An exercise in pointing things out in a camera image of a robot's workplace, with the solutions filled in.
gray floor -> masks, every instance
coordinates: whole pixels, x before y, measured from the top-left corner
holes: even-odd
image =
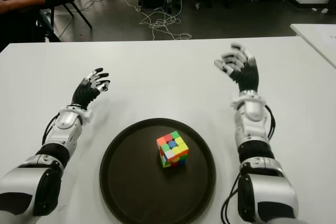
[[[88,1],[92,0],[76,0],[76,3],[82,9]],[[136,5],[138,0],[128,2]],[[152,10],[143,11],[150,14]],[[56,33],[60,35],[69,24],[62,34],[62,41],[152,40],[152,30],[148,25],[139,25],[144,16],[128,6],[126,0],[99,0],[83,13],[93,30],[78,14],[69,23],[71,16],[67,12],[56,11]],[[152,21],[157,18],[163,18],[163,15],[153,16]],[[214,0],[213,8],[201,6],[196,10],[194,0],[184,0],[179,18],[182,22],[170,25],[169,31],[174,34],[187,32],[193,39],[294,36],[289,27],[291,23],[336,23],[336,16],[298,9],[288,2],[237,1],[233,2],[231,9],[226,9],[221,0]],[[172,39],[170,35],[157,31],[154,34],[156,40]]]

rubik's cube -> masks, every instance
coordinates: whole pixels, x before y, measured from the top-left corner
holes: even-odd
[[[162,166],[184,165],[189,148],[177,131],[156,140],[160,151]]]

white desk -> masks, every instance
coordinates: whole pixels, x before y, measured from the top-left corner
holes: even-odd
[[[336,68],[336,25],[291,24],[290,27]]]
[[[213,62],[232,41],[10,45],[0,54],[0,177],[40,148],[49,119],[70,101],[83,76],[103,66],[111,74],[110,91],[92,105],[95,117],[67,167],[57,210],[39,223],[118,223],[100,195],[102,156],[121,130],[154,117],[186,123],[208,143],[216,163],[216,188],[196,223],[219,223],[220,207],[239,166],[230,107],[238,89]],[[235,41],[257,58],[259,92],[277,121],[272,149],[298,194],[300,218],[332,223],[336,91],[331,83],[336,83],[336,71],[300,37]],[[230,218],[243,223],[236,203],[234,198]]]

black cable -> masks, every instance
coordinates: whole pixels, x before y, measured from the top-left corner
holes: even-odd
[[[267,135],[268,140],[271,140],[271,138],[272,138],[272,136],[274,134],[275,126],[276,126],[276,124],[275,124],[275,118],[274,118],[272,110],[269,108],[269,106],[265,105],[265,107],[266,107],[266,109],[268,110],[268,112],[269,112],[269,114],[271,116],[271,125],[270,125],[270,128],[269,128],[269,133]]]
[[[51,127],[51,124],[57,119],[57,117],[59,117],[59,113],[57,113],[47,124],[47,127],[44,130],[43,137],[42,137],[42,145],[44,145],[44,143],[46,142],[46,138],[48,134],[50,133],[51,129],[53,128]]]
[[[224,201],[224,203],[222,205],[222,208],[221,208],[221,213],[220,213],[221,217],[220,218],[222,220],[222,223],[224,223],[224,224],[225,224],[225,221],[224,221],[224,218],[223,218],[223,212],[224,212],[224,210],[225,210],[225,219],[226,219],[226,222],[228,224],[230,223],[229,220],[228,220],[228,218],[227,218],[227,207],[228,207],[228,204],[230,202],[230,199],[238,192],[238,189],[236,189],[235,191],[234,191],[234,189],[235,189],[235,186],[236,186],[236,184],[237,184],[237,182],[239,180],[239,177],[240,177],[240,174],[237,175],[236,180],[233,183],[233,186],[232,186],[231,191],[229,193],[229,196],[226,198],[226,200]]]
[[[266,107],[266,109],[269,112],[270,117],[271,117],[271,124],[270,124],[269,132],[268,132],[268,135],[267,135],[268,141],[270,141],[271,138],[273,137],[273,134],[274,134],[274,131],[275,131],[276,122],[275,122],[275,118],[274,118],[274,115],[273,115],[270,107],[268,105],[265,105],[265,107]],[[227,216],[227,208],[228,208],[230,199],[238,192],[238,189],[234,190],[234,188],[235,188],[239,178],[240,178],[240,174],[237,175],[237,178],[236,178],[235,182],[233,183],[232,189],[230,191],[230,194],[226,198],[226,200],[224,201],[224,203],[222,205],[221,213],[220,213],[221,217],[220,218],[221,218],[221,221],[222,221],[223,224],[230,224],[230,221],[228,220],[228,216]]]

robotic arm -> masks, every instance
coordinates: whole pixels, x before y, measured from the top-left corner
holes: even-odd
[[[233,52],[216,60],[215,65],[239,86],[239,97],[233,102],[240,160],[239,215],[244,221],[257,224],[305,224],[296,219],[296,193],[269,145],[266,101],[257,92],[256,60],[238,44],[231,48]]]
[[[98,68],[78,85],[71,105],[50,121],[41,149],[0,180],[0,222],[34,224],[57,206],[63,171],[75,152],[82,126],[90,122],[87,106],[107,91],[108,73]]]

